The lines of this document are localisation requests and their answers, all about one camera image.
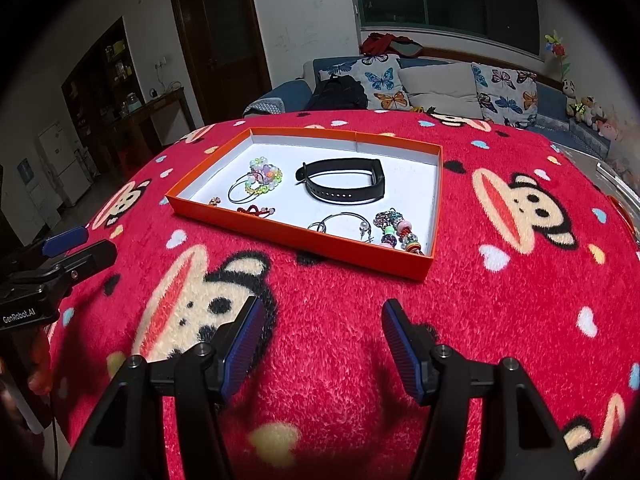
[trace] sofa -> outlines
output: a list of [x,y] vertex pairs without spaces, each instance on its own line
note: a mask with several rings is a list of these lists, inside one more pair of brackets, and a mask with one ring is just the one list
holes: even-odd
[[[320,81],[319,71],[329,67],[358,59],[349,57],[324,57],[307,61],[303,66],[303,77],[294,81],[287,81],[274,88],[260,99],[279,98],[284,104],[285,112],[299,112],[304,110],[311,98],[316,84]],[[453,61],[430,58],[400,58],[400,68],[410,66],[426,66],[447,64]],[[551,142],[573,148],[580,152],[596,156],[604,160],[609,152],[610,141],[600,137],[583,123],[576,123],[567,117],[565,95],[551,86],[536,83],[538,88],[538,115],[535,124],[526,130],[540,134]]]

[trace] butterfly pillow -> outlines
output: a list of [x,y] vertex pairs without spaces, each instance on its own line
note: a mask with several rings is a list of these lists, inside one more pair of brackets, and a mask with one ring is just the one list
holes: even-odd
[[525,128],[536,122],[536,74],[472,63],[482,116],[497,124]]
[[361,57],[321,70],[320,79],[328,79],[332,73],[350,75],[362,84],[369,110],[410,110],[409,98],[398,77],[398,58],[395,54]]

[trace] jewelry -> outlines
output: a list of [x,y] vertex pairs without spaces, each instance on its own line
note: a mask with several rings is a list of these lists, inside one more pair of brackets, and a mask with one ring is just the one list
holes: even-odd
[[267,216],[270,216],[276,212],[276,208],[261,207],[260,209],[258,209],[257,206],[255,206],[254,204],[251,204],[247,209],[242,209],[241,207],[239,207],[238,211],[241,213],[247,213],[248,215],[254,215],[257,217],[261,217],[262,215],[264,215],[264,218],[267,218]]
[[411,222],[405,220],[402,213],[399,213],[394,208],[378,213],[373,220],[373,224],[376,227],[380,227],[384,232],[380,240],[382,246],[395,248],[398,243],[394,235],[394,232],[396,232],[400,238],[402,249],[408,253],[422,254],[420,250],[422,247],[418,242],[418,237],[411,232]]
[[364,218],[364,216],[361,216],[357,213],[351,213],[349,211],[343,211],[342,213],[336,213],[333,215],[329,215],[326,218],[323,218],[321,221],[319,222],[313,222],[309,227],[307,227],[307,229],[311,229],[312,227],[316,228],[316,231],[318,231],[319,233],[325,233],[326,232],[326,224],[325,222],[331,218],[335,218],[337,216],[342,216],[342,215],[346,215],[346,216],[353,216],[356,218],[359,218],[360,220],[362,220],[362,222],[360,222],[360,240],[362,240],[362,237],[365,235],[365,233],[367,234],[367,244],[370,244],[373,241],[373,238],[371,237],[371,224],[369,223],[369,221]]
[[[249,171],[238,178],[229,188],[226,196],[233,204],[246,204],[258,198],[259,195],[270,192],[282,182],[282,171],[273,164],[267,164],[263,156],[254,158],[249,163]],[[240,200],[231,198],[231,192],[236,186],[244,184],[247,196]]]
[[[373,184],[367,187],[335,188],[320,186],[311,180],[319,173],[333,171],[370,171]],[[328,158],[309,164],[302,163],[296,171],[296,180],[304,181],[311,195],[328,202],[364,202],[378,200],[385,195],[385,173],[378,158]]]

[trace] black bag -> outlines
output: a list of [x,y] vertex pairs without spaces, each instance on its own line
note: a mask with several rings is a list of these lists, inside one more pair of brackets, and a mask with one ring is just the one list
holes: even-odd
[[360,81],[350,75],[332,75],[316,85],[305,110],[366,110],[368,102]]

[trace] patterned cloth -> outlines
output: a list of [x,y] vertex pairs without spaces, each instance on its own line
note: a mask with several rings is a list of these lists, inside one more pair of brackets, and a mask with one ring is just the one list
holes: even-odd
[[[424,282],[175,215],[167,190],[254,126],[442,145],[436,255]],[[419,183],[408,185],[420,200]],[[402,389],[382,332],[388,298],[469,359],[517,358],[583,471],[615,436],[640,384],[636,245],[607,198],[548,140],[527,131],[367,110],[220,123],[151,160],[88,229],[88,243],[110,239],[118,258],[74,288],[50,333],[52,395],[71,444],[126,356],[162,359],[209,340],[250,294],[267,307],[266,329],[251,373],[219,414],[239,480],[407,477],[429,410]],[[471,404],[463,480],[476,469],[479,407]],[[171,400],[164,423],[170,475],[180,479]]]
[[472,63],[482,116],[496,124],[525,128],[538,114],[536,74]]
[[271,115],[283,114],[285,112],[284,103],[279,97],[262,97],[248,105],[242,112],[242,117],[255,112],[265,112]]
[[410,110],[409,98],[398,77],[398,59],[396,54],[361,57],[334,65],[328,70],[320,70],[320,81],[329,79],[334,74],[348,74],[362,83],[369,99],[369,110]]

